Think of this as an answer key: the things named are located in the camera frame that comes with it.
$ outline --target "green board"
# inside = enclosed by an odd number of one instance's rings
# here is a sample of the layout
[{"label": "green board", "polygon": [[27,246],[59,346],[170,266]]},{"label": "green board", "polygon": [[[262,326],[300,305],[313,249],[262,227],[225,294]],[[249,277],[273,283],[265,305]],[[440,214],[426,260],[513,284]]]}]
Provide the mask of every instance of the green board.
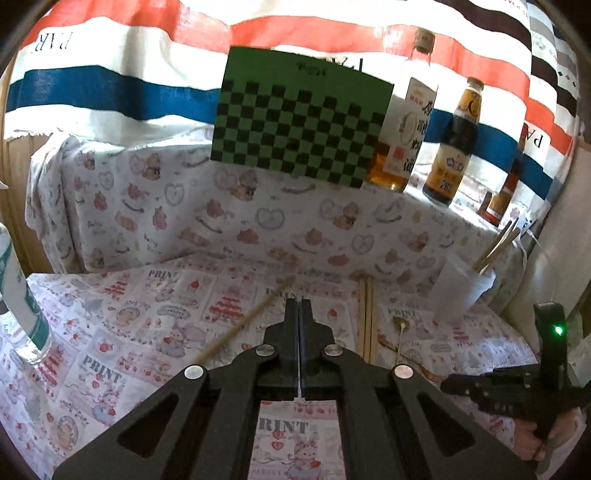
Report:
[{"label": "green board", "polygon": [[391,95],[391,84],[335,63],[232,47],[211,158],[359,188]]}]

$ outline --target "bottle label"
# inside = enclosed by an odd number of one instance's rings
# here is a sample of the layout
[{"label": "bottle label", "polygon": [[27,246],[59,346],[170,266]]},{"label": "bottle label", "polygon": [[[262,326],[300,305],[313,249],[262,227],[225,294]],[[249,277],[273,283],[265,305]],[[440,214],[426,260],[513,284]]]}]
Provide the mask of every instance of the bottle label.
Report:
[{"label": "bottle label", "polygon": [[49,324],[22,273],[12,241],[8,241],[1,255],[0,293],[24,332],[39,350],[43,350],[49,338]]},{"label": "bottle label", "polygon": [[430,189],[452,199],[460,186],[470,156],[457,148],[441,144],[425,181]]},{"label": "bottle label", "polygon": [[400,116],[394,125],[384,172],[409,179],[423,144],[437,93],[411,78],[406,100],[400,102]]},{"label": "bottle label", "polygon": [[480,106],[482,104],[482,97],[480,93],[474,90],[466,89],[462,93],[462,98],[457,104],[454,115],[461,116],[466,120],[476,124],[480,119]]}]

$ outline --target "human hand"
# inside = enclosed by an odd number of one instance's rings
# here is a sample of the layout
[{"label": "human hand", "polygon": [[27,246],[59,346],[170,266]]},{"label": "human hand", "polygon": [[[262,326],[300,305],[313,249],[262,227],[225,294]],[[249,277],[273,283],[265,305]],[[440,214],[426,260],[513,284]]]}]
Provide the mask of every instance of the human hand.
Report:
[{"label": "human hand", "polygon": [[[568,442],[577,430],[576,417],[579,409],[574,408],[561,413],[550,434],[548,440],[553,440],[554,448],[558,448]],[[541,462],[546,456],[545,446],[534,435],[537,425],[531,421],[515,420],[515,434],[513,441],[513,453],[522,460],[535,459]]]}]

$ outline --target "fabric backdrop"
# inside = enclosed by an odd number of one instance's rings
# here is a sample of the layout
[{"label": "fabric backdrop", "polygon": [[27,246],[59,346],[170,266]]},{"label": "fabric backdrop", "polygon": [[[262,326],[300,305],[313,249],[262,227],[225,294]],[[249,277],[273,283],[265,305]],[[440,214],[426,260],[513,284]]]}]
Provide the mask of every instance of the fabric backdrop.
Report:
[{"label": "fabric backdrop", "polygon": [[461,189],[476,202],[500,189],[525,120],[515,205],[544,215],[578,133],[577,64],[548,17],[521,0],[62,0],[21,46],[7,135],[58,127],[129,146],[210,124],[231,45],[326,58],[391,81],[416,27],[436,33],[440,85],[417,173],[476,76],[486,87]]}]

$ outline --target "checkerboard calibration pattern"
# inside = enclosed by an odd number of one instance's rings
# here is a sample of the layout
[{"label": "checkerboard calibration pattern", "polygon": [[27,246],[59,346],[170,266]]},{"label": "checkerboard calibration pattern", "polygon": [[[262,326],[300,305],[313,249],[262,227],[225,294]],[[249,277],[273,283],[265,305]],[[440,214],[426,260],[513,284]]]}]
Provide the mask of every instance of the checkerboard calibration pattern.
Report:
[{"label": "checkerboard calibration pattern", "polygon": [[211,158],[359,188],[384,122],[365,110],[309,90],[225,79]]}]

